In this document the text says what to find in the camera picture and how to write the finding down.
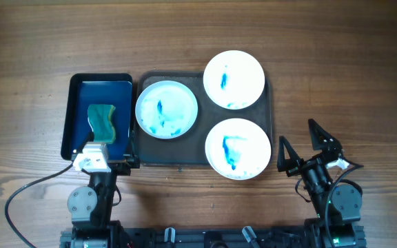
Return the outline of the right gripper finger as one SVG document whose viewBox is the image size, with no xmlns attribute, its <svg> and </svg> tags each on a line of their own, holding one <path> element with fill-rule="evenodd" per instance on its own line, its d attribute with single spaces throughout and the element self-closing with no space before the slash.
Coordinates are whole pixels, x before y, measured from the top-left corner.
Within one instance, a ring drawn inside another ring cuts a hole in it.
<svg viewBox="0 0 397 248">
<path fill-rule="evenodd" d="M 321 151 L 326 159 L 337 159 L 343 153 L 339 140 L 325 131 L 314 119 L 308 120 L 309 134 L 314 151 Z"/>
<path fill-rule="evenodd" d="M 284 136 L 280 136 L 277 157 L 278 172 L 299 172 L 301 161 L 302 159 L 292 148 L 289 141 Z"/>
</svg>

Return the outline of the green yellow sponge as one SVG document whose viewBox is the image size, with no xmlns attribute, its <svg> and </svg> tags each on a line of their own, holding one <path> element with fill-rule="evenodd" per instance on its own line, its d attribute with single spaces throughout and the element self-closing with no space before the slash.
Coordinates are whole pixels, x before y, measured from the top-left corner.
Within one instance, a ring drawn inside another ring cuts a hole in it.
<svg viewBox="0 0 397 248">
<path fill-rule="evenodd" d="M 112 123 L 115 106 L 91 104 L 88 107 L 88 122 L 94 134 L 94 142 L 112 144 L 116 140 L 116 130 Z"/>
</svg>

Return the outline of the white plate bottom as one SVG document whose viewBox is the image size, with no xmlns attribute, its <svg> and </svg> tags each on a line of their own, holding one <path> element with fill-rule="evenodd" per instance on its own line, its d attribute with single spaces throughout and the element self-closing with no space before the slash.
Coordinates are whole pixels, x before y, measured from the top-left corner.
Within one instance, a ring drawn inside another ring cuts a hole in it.
<svg viewBox="0 0 397 248">
<path fill-rule="evenodd" d="M 268 166 L 272 155 L 270 139 L 260 126 L 243 118 L 217 123 L 205 139 L 205 156 L 221 176 L 248 180 Z"/>
</svg>

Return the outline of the white plate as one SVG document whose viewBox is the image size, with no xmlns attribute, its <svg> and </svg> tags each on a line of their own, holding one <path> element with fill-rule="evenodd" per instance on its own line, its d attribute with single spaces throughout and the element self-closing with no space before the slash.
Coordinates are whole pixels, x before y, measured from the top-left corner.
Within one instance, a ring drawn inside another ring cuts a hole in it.
<svg viewBox="0 0 397 248">
<path fill-rule="evenodd" d="M 254 104 L 265 88 L 265 73 L 260 63 L 240 50 L 214 56 L 203 73 L 208 97 L 228 110 L 241 110 Z"/>
<path fill-rule="evenodd" d="M 248 180 L 268 166 L 272 155 L 270 139 L 260 126 L 243 118 L 217 123 L 205 139 L 205 156 L 221 176 Z"/>
<path fill-rule="evenodd" d="M 187 86 L 177 81 L 159 81 L 139 94 L 135 116 L 146 134 L 173 139 L 189 131 L 198 111 L 198 101 Z"/>
</svg>

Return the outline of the white plate top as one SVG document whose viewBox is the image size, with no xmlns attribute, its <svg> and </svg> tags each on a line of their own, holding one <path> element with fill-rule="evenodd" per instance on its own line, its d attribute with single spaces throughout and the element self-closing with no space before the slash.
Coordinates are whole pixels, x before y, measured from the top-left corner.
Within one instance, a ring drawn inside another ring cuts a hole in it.
<svg viewBox="0 0 397 248">
<path fill-rule="evenodd" d="M 208 97 L 228 110 L 241 110 L 254 104 L 265 88 L 265 73 L 260 63 L 240 50 L 214 56 L 203 73 Z"/>
</svg>

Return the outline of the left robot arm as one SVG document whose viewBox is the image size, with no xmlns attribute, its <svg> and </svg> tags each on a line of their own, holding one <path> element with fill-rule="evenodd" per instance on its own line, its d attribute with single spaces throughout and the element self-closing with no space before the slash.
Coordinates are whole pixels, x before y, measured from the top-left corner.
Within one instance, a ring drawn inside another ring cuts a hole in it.
<svg viewBox="0 0 397 248">
<path fill-rule="evenodd" d="M 68 198 L 72 214 L 71 232 L 63 232 L 61 247 L 133 247 L 129 235 L 118 220 L 111 221 L 114 193 L 118 176 L 129 176 L 140 162 L 134 154 L 122 161 L 110 160 L 107 144 L 96 141 L 89 132 L 82 144 L 74 150 L 72 166 L 90 177 L 85 187 L 76 188 Z"/>
</svg>

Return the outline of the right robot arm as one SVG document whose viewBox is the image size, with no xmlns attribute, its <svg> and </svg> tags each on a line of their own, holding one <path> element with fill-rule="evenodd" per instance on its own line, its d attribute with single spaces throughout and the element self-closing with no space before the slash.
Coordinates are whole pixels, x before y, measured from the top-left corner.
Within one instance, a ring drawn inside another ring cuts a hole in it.
<svg viewBox="0 0 397 248">
<path fill-rule="evenodd" d="M 346 179 L 363 166 L 345 158 L 340 141 L 325 131 L 314 119 L 308 120 L 312 148 L 319 153 L 308 160 L 301 158 L 289 141 L 278 140 L 277 169 L 287 176 L 300 176 L 317 214 L 305 220 L 305 239 L 309 247 L 365 247 L 361 220 L 363 189 Z"/>
</svg>

